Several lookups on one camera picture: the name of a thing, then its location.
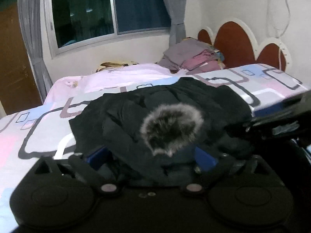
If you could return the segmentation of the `window with grey frame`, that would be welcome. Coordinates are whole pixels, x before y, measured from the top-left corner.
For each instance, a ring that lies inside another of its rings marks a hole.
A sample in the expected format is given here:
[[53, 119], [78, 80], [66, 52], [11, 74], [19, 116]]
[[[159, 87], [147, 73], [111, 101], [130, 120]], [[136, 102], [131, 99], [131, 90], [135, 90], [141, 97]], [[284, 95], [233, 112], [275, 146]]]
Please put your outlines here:
[[167, 34], [163, 0], [44, 0], [52, 57], [101, 42]]

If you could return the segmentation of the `yellow patterned pillow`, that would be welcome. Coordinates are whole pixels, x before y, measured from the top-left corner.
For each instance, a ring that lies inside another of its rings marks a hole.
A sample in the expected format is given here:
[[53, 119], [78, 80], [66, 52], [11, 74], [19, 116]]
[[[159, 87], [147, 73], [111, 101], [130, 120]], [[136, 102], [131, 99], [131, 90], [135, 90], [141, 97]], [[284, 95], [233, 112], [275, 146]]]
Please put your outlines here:
[[133, 65], [138, 65], [136, 62], [103, 62], [98, 66], [96, 69], [96, 73], [103, 71], [103, 70], [111, 70], [115, 68], [122, 68], [122, 67], [128, 67], [128, 66], [133, 66]]

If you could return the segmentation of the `black hooded puffer jacket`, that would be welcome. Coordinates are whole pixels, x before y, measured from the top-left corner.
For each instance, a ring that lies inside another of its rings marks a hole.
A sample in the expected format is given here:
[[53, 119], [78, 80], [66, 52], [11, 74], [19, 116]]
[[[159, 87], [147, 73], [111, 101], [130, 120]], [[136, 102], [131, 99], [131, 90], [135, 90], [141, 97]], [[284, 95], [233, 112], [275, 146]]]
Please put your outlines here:
[[101, 173], [138, 185], [178, 186], [195, 174], [195, 150], [225, 169], [251, 156], [238, 125], [251, 119], [248, 104], [230, 87], [191, 77], [172, 85], [104, 94], [70, 120], [76, 151], [106, 148]]

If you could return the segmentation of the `brown wooden door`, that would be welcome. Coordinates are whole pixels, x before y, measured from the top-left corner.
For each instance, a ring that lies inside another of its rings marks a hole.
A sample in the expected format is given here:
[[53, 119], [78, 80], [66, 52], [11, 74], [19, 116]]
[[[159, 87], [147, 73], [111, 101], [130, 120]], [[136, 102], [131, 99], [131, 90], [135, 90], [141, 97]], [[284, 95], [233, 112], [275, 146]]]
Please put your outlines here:
[[17, 4], [1, 11], [1, 104], [9, 114], [42, 104], [19, 27]]

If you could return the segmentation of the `patterned bed sheet mattress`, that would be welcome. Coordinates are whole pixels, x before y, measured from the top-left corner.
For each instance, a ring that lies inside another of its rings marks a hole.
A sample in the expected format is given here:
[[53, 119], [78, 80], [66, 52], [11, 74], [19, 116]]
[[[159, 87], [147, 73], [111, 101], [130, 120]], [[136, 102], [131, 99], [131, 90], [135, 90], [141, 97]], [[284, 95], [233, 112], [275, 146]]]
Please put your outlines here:
[[[310, 89], [310, 83], [266, 64], [244, 65], [195, 75], [211, 86], [227, 85], [257, 111], [291, 95]], [[22, 178], [43, 156], [67, 159], [74, 152], [75, 139], [69, 120], [79, 115], [91, 100], [105, 93], [121, 93], [144, 87], [170, 85], [177, 76], [143, 81], [69, 97], [8, 115], [1, 119], [1, 232], [17, 227], [9, 199]]]

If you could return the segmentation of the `pink blanket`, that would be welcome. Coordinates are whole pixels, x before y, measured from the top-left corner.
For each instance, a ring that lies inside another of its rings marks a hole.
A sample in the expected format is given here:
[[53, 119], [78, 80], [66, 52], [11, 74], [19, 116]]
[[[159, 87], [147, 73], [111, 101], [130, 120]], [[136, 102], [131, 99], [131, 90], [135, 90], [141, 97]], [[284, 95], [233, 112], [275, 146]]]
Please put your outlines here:
[[157, 64], [138, 64], [110, 68], [91, 75], [63, 77], [53, 84], [44, 103], [59, 102], [93, 91], [129, 86], [139, 82], [149, 82], [170, 77], [173, 77], [170, 70]]

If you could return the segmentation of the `red white headboard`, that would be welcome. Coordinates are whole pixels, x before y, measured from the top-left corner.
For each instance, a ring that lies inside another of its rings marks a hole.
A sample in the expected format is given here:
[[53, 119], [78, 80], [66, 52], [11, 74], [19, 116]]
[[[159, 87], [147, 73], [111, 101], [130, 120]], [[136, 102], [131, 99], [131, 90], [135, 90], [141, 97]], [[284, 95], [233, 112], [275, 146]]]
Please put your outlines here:
[[226, 68], [262, 63], [284, 72], [293, 63], [287, 46], [279, 38], [266, 37], [258, 42], [252, 29], [235, 17], [224, 19], [215, 32], [203, 27], [197, 38], [223, 54]]

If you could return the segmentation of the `grey curtain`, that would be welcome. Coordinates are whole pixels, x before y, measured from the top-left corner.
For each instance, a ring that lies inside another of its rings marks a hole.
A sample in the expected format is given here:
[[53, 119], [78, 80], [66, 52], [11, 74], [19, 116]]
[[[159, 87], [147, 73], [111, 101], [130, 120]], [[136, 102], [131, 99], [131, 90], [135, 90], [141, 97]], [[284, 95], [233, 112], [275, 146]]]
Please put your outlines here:
[[186, 37], [184, 25], [187, 0], [163, 0], [171, 19], [169, 46], [180, 43]]
[[40, 0], [17, 0], [19, 25], [41, 101], [53, 83], [43, 59]]

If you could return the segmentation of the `right grey curtain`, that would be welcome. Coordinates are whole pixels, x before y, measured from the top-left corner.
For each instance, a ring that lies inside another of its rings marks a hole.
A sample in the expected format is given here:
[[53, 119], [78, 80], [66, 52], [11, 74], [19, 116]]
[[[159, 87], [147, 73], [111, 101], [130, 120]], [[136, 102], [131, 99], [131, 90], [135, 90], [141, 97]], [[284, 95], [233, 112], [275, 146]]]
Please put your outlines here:
[[186, 37], [184, 25], [187, 0], [163, 0], [171, 19], [169, 46], [180, 43]]

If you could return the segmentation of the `stack of folded clothes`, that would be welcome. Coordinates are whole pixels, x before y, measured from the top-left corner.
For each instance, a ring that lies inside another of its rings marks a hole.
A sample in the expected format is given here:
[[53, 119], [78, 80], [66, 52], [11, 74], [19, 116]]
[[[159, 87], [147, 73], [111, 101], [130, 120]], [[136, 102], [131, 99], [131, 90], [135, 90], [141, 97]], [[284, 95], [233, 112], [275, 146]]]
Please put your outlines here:
[[223, 54], [212, 45], [194, 38], [186, 38], [163, 52], [158, 65], [172, 73], [185, 70], [188, 75], [223, 70]]

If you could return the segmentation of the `left grey curtain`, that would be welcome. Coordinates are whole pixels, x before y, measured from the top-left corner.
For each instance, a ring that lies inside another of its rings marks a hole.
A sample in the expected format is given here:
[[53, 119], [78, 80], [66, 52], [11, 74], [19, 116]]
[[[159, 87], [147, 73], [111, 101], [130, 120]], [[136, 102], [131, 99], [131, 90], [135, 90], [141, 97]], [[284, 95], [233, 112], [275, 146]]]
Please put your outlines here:
[[40, 0], [17, 0], [19, 25], [41, 101], [53, 83], [43, 59]]

